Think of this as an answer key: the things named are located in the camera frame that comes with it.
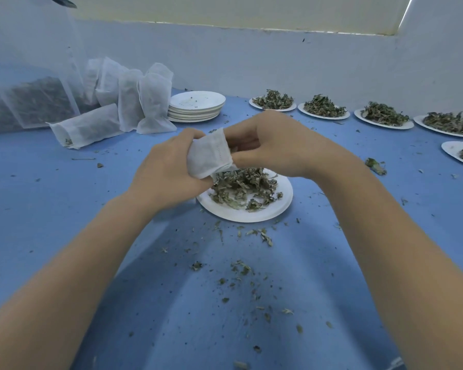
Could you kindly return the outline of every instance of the stack of plates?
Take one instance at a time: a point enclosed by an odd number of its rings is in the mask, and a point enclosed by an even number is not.
[[[191,91],[172,96],[168,119],[172,122],[203,122],[218,116],[225,96],[216,92]]]

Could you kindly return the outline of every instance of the person's left hand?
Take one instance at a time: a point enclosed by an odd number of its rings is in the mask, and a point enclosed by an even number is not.
[[[204,132],[186,128],[177,136],[155,145],[136,171],[127,195],[148,213],[171,208],[211,188],[211,177],[192,178],[187,153],[194,139]]]

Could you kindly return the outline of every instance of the blue table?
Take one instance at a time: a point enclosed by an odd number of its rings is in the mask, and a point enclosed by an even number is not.
[[[194,126],[208,132],[257,112],[247,99],[227,98],[219,117]],[[289,114],[363,159],[386,161],[381,181],[397,200],[408,200],[405,210],[463,268],[463,164],[440,149],[452,138],[417,125],[399,132],[353,116],[341,125]],[[0,305],[128,187],[155,143],[172,135],[131,132],[80,151],[61,147],[49,129],[0,135]],[[193,202],[160,213],[130,249],[73,368],[232,369],[235,360],[256,370],[388,367],[397,348],[326,197],[311,181],[291,183],[293,203],[280,222],[247,224],[241,238],[239,224],[224,220],[221,237],[219,218]],[[272,248],[245,236],[262,227]],[[234,280],[230,263],[238,259],[254,275]],[[192,271],[195,261],[203,269]]]

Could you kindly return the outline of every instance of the person's left arm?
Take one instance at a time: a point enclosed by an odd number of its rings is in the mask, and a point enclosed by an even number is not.
[[[212,185],[187,173],[185,129],[155,145],[129,189],[112,199],[55,258],[0,308],[0,370],[68,369],[127,251],[160,210]]]

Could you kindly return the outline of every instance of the clear plastic container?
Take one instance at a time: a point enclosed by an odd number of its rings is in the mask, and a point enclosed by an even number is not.
[[[47,127],[93,109],[86,58],[69,9],[51,0],[0,0],[0,132]]]

